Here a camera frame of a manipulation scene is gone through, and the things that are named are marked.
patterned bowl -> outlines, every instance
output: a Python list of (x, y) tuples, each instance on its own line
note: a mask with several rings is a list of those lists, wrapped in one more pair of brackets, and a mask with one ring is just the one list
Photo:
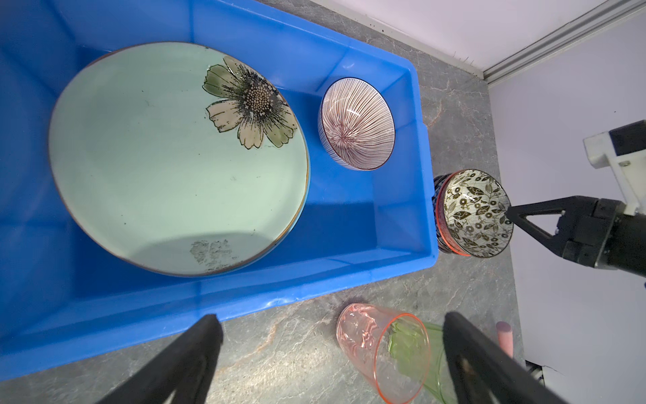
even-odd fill
[(386, 162), (395, 145), (395, 123), (379, 91), (363, 80), (335, 81), (323, 96), (318, 135), (330, 157), (368, 171)]
[(435, 214), (435, 236), (437, 237), (437, 247), (449, 254), (458, 254), (469, 257), (469, 253), (460, 247), (453, 239), (446, 227), (444, 219), (444, 209), (437, 209), (438, 206), (444, 206), (444, 190), (446, 183), (453, 177), (453, 174), (444, 174), (436, 176), (433, 179), (435, 185), (435, 194), (433, 195), (433, 212)]
[(493, 257), (509, 245), (514, 225), (505, 212), (510, 202), (492, 176), (475, 169), (458, 171), (446, 180), (440, 198), (439, 222), (446, 224), (448, 238), (467, 254)]

robotic arm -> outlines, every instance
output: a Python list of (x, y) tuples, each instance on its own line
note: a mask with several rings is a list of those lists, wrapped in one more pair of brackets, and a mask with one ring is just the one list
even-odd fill
[[(556, 255), (593, 268), (646, 277), (646, 120), (584, 139), (594, 168), (610, 166), (626, 203), (569, 197), (512, 206), (506, 215)], [(527, 220), (561, 214), (551, 235)]]

gray marble countertop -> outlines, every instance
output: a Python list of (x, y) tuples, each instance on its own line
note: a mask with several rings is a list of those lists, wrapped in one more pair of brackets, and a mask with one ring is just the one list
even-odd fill
[[(499, 177), (486, 83), (309, 0), (263, 3), (409, 59), (417, 68), (436, 175), (478, 168)], [(457, 310), (495, 339), (497, 321), (523, 346), (509, 251), (490, 259), (440, 254), (437, 264), (397, 278), (226, 321), (208, 403), (380, 403), (335, 338), (340, 311), (363, 302), (441, 324)], [(0, 402), (93, 403), (133, 375), (167, 337), (0, 383)], [(416, 403), (433, 402), (425, 393)]]

pink striped bowl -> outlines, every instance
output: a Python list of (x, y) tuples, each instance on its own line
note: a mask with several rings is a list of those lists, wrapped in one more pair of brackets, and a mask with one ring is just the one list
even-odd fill
[(369, 171), (388, 160), (395, 123), (386, 100), (363, 80), (335, 81), (318, 111), (318, 135), (330, 157), (344, 167)]

floral plate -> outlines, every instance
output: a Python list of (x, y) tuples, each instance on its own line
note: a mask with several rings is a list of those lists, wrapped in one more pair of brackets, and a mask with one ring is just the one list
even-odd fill
[(507, 247), (514, 230), (505, 217), (509, 206), (503, 187), (484, 171), (459, 171), (446, 185), (446, 225), (460, 247), (474, 257), (493, 257)]
[(300, 216), (307, 145), (270, 82), (181, 42), (111, 52), (58, 99), (49, 155), (63, 202), (115, 256), (211, 275), (274, 248)]

